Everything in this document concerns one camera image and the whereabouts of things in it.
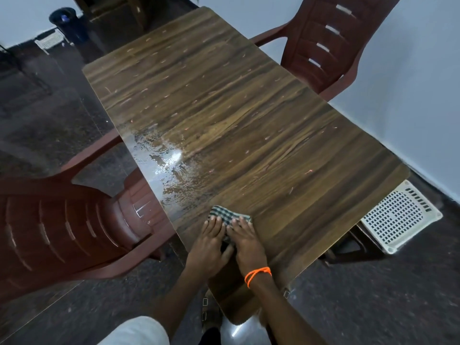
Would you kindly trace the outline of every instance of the orange thread bracelet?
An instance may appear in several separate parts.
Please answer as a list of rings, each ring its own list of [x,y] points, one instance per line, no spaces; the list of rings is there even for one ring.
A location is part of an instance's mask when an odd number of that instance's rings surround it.
[[[252,270],[250,273],[248,273],[246,275],[246,277],[244,278],[244,282],[245,284],[247,284],[247,287],[249,288],[249,284],[251,283],[251,281],[253,280],[254,276],[256,276],[256,274],[258,272],[266,272],[266,273],[269,273],[270,276],[272,276],[271,274],[271,271],[270,271],[270,268],[267,266],[267,267],[264,267],[264,268],[260,268],[260,269],[256,269],[256,270]]]

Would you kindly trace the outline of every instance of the chair armrest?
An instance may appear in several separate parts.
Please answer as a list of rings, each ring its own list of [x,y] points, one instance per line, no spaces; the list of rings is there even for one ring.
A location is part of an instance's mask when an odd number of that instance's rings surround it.
[[[353,61],[353,64],[348,69],[348,71],[337,81],[335,81],[331,86],[327,87],[324,91],[319,93],[319,96],[323,98],[326,102],[329,102],[332,98],[337,96],[339,93],[343,92],[348,88],[356,79],[358,75],[358,64],[361,58],[362,52],[364,51],[366,45],[364,45]]]
[[[113,263],[93,270],[78,272],[67,280],[115,278],[128,273],[176,234],[173,225],[168,224]]]
[[[113,148],[118,143],[121,143],[123,140],[118,134],[118,131],[113,128],[105,136],[97,140],[94,144],[88,146],[86,149],[73,156],[69,162],[61,167],[61,172],[54,175],[52,178],[59,180],[72,180],[79,171],[84,167],[89,165],[99,156],[103,155],[105,152]]]
[[[280,37],[285,37],[284,34],[284,27],[287,25],[283,24],[278,28],[273,28],[271,30],[267,30],[266,32],[259,34],[257,36],[254,36],[253,38],[249,39],[251,42],[253,42],[257,47],[260,47],[262,45],[267,44],[270,41],[273,41],[274,39],[278,39]]]

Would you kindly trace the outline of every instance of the wood grain surface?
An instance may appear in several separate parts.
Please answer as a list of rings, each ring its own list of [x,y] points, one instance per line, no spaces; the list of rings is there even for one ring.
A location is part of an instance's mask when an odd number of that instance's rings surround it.
[[[84,73],[187,250],[212,205],[250,214],[280,287],[408,176],[204,7]],[[234,324],[259,306],[234,259],[209,285]]]

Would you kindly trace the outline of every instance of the hand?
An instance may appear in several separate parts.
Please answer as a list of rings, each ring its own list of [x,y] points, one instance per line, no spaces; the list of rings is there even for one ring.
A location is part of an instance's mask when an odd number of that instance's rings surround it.
[[[187,257],[185,269],[203,282],[218,273],[229,262],[235,250],[232,245],[228,245],[224,253],[220,252],[224,235],[225,224],[221,217],[211,216],[206,220]]]
[[[239,222],[233,219],[232,226],[227,226],[227,234],[236,243],[236,262],[243,277],[252,270],[268,266],[264,246],[257,238],[252,223],[247,223],[243,217]]]

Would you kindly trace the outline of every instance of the white wall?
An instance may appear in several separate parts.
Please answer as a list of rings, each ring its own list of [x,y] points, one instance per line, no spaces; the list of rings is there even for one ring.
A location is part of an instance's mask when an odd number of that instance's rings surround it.
[[[8,48],[54,28],[48,17],[61,7],[81,15],[74,0],[0,0],[0,44]]]
[[[200,0],[250,38],[302,0]],[[460,0],[401,0],[366,46],[358,77],[331,101],[460,203]],[[262,49],[280,62],[286,41]]]

